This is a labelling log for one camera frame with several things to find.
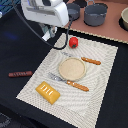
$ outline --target tomato toy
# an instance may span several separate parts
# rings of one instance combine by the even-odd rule
[[[69,46],[71,48],[76,48],[78,46],[78,39],[76,37],[71,37],[69,40]]]

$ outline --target butter knife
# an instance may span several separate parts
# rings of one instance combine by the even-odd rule
[[[64,54],[64,55],[66,55],[66,56],[69,56],[69,57],[77,57],[77,58],[80,58],[83,61],[86,61],[86,62],[89,62],[89,63],[93,63],[93,64],[96,64],[96,65],[100,65],[101,64],[101,62],[100,61],[97,61],[97,60],[92,60],[92,59],[89,59],[89,58],[72,55],[72,54],[69,54],[69,53],[66,53],[66,52],[61,52],[61,53]]]

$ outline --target toy bread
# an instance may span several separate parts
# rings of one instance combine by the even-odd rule
[[[60,97],[60,93],[57,92],[54,88],[52,88],[48,83],[43,81],[37,88],[36,91],[42,95],[50,104],[54,104],[54,102]]]

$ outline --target bowl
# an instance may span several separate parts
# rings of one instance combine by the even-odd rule
[[[86,70],[85,62],[79,58],[69,57],[59,64],[59,73],[65,80],[78,81]]]
[[[122,13],[121,17],[123,19],[124,27],[128,30],[128,8],[125,8]]]

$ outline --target pot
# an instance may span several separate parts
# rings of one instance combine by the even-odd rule
[[[121,17],[123,19],[124,27],[128,30],[128,8],[125,8],[122,13]]]
[[[93,1],[92,5],[88,5],[85,7],[84,11],[84,22],[90,26],[99,26],[102,25],[105,21],[105,17],[107,14],[107,8],[100,4],[95,4]]]
[[[69,20],[76,20],[80,17],[80,6],[74,3],[67,4]]]

